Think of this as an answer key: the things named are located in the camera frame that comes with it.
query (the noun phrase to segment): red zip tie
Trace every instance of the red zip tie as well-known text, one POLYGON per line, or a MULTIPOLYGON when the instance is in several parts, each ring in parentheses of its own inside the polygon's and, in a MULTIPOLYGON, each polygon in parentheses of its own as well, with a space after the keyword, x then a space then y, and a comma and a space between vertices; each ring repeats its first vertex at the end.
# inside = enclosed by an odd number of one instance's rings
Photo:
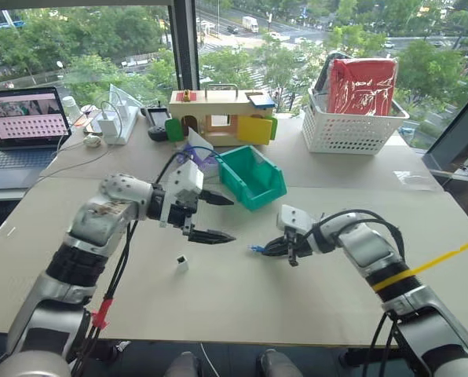
POLYGON ((93 326, 95 328, 101 328, 103 330, 107 327, 108 322, 105 322, 105 317, 113 301, 113 298, 103 300, 100 310, 98 312, 93 312, 93 326))

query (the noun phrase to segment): laptop screen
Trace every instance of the laptop screen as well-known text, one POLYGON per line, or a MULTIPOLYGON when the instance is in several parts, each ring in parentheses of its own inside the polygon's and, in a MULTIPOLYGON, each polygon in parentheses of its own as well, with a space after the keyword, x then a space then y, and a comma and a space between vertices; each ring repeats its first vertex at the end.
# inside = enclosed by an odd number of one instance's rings
POLYGON ((55 148, 71 135, 55 88, 0 92, 0 149, 55 148))

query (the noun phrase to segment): floor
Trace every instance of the floor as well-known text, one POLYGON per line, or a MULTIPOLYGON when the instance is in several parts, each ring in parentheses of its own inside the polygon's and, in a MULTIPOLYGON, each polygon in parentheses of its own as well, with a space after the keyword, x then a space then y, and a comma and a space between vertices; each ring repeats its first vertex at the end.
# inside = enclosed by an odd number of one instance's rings
MULTIPOLYGON (((211 362, 221 377, 257 377, 255 360, 267 348, 284 352, 305 377, 359 377, 361 368, 344 368, 338 356, 345 349, 264 346, 225 343, 204 343, 211 362)), ((0 334, 0 355, 5 349, 5 336, 0 334)), ((162 377, 171 361, 184 351, 193 352, 203 363, 204 377, 215 377, 206 362, 199 343, 185 342, 132 342, 111 364, 93 361, 86 369, 89 377, 162 377)), ((378 365, 373 364, 369 376, 378 375, 378 365)), ((389 377, 413 376, 403 361, 390 361, 386 368, 389 377)))

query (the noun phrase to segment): laptop keyboard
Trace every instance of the laptop keyboard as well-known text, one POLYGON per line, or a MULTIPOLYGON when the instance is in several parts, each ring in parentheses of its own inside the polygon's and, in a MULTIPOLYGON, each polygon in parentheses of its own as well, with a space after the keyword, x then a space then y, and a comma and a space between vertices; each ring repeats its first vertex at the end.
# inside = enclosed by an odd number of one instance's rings
POLYGON ((0 152, 0 169, 46 167, 53 160, 53 151, 0 152))

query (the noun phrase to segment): beige tabletop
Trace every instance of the beige tabletop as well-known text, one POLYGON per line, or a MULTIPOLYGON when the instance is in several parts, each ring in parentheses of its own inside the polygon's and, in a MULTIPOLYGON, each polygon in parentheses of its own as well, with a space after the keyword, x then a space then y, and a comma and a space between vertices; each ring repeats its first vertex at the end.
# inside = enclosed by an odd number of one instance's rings
MULTIPOLYGON (((270 145, 257 147, 281 168, 287 186, 442 191, 420 155, 397 133, 375 156, 346 155, 309 153, 301 128, 302 119, 280 119, 276 139, 270 145)), ((61 152, 42 175, 62 170, 54 176, 104 178, 118 171, 143 180, 155 180, 175 145, 152 141, 147 129, 146 119, 140 117, 127 145, 109 147, 111 151, 98 161, 69 168, 102 155, 108 148, 106 145, 97 149, 85 147, 84 135, 77 132, 64 145, 69 149, 61 152)))
MULTIPOLYGON (((0 228, 0 332, 9 329, 35 277, 97 184, 47 178, 0 228)), ((225 192, 220 185, 215 189, 225 192)), ((253 213, 238 203, 201 203, 197 228, 222 230, 237 240, 217 246, 189 243, 178 229, 142 222, 103 336, 367 345, 381 315, 380 301, 342 251, 300 259, 296 268, 285 258, 248 251, 249 244, 280 236, 275 217, 282 203, 317 215, 353 207, 377 211, 400 226, 412 267, 468 241, 468 218, 445 192, 290 187, 284 197, 253 213), (180 254, 189 260, 185 273, 175 269, 180 254)), ((117 257, 100 278, 91 309, 99 304, 117 257)), ((420 277, 468 329, 468 251, 420 277)))

